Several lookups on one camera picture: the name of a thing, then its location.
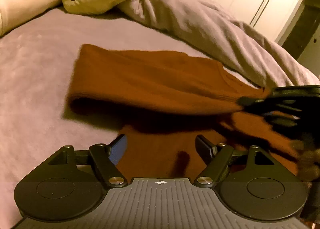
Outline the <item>rust brown knit garment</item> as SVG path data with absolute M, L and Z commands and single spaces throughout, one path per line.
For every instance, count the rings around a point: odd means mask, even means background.
M 75 62 L 67 104 L 76 113 L 114 117 L 127 136 L 118 169 L 133 177 L 194 180 L 205 164 L 195 149 L 203 135 L 239 150 L 250 142 L 296 173 L 296 152 L 263 118 L 242 111 L 242 96 L 264 98 L 219 61 L 171 51 L 114 51 L 84 44 Z

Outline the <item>dark wooden door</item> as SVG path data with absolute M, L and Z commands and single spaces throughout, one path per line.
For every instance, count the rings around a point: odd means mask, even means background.
M 305 0 L 297 22 L 282 47 L 297 60 L 319 26 L 319 0 Z

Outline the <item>lilac fleece blanket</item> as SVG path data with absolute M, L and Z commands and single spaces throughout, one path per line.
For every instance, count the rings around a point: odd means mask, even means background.
M 284 48 L 211 0 L 126 0 L 118 8 L 166 31 L 260 87 L 319 85 Z

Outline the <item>lilac bed sheet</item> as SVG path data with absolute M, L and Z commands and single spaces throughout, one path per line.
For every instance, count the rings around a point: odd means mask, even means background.
M 64 145 L 87 149 L 116 138 L 113 117 L 71 113 L 65 98 L 82 44 L 110 50 L 173 50 L 203 57 L 185 42 L 130 20 L 118 9 L 100 16 L 47 11 L 1 38 L 1 228 L 21 215 L 16 184 Z

